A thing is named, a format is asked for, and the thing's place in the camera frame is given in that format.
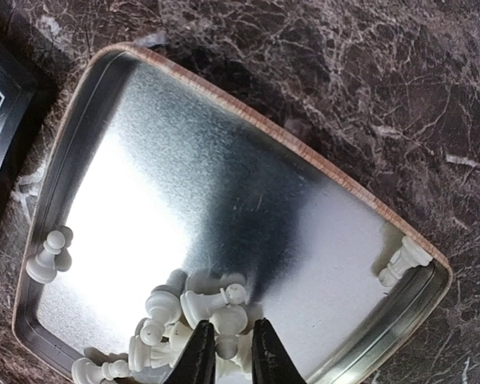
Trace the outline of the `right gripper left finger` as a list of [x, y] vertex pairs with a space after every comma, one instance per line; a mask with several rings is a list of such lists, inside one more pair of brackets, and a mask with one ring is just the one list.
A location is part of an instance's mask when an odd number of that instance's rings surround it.
[[214, 326], [209, 321], [200, 321], [175, 367], [175, 382], [215, 383], [215, 363]]

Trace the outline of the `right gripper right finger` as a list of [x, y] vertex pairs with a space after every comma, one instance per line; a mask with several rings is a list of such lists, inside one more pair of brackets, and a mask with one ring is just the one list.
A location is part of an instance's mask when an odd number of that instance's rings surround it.
[[298, 384], [304, 383], [284, 345], [270, 321], [257, 320], [253, 328], [252, 383]]

